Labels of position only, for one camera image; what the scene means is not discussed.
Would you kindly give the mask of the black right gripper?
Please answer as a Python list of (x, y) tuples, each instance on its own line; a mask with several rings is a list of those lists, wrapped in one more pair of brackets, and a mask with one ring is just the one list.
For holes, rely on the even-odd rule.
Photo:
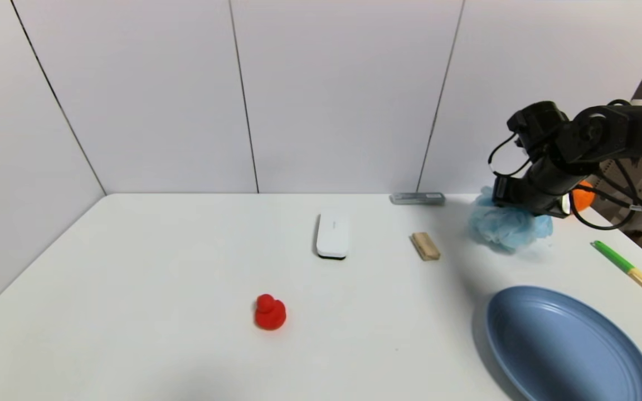
[(492, 201), (525, 211), (567, 211), (566, 191), (560, 189), (562, 177), (561, 170), (548, 157), (542, 157), (520, 178), (496, 177)]

